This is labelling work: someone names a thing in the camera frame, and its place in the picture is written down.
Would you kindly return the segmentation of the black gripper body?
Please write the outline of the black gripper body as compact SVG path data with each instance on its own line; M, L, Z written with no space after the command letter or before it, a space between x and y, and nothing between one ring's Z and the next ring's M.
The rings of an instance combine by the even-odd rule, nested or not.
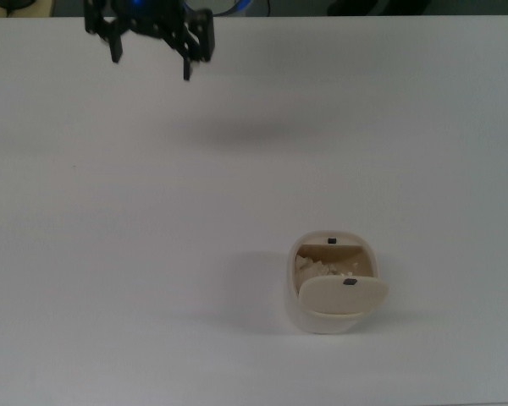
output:
M84 1L86 32L114 41L127 31L154 38L184 39L182 1Z

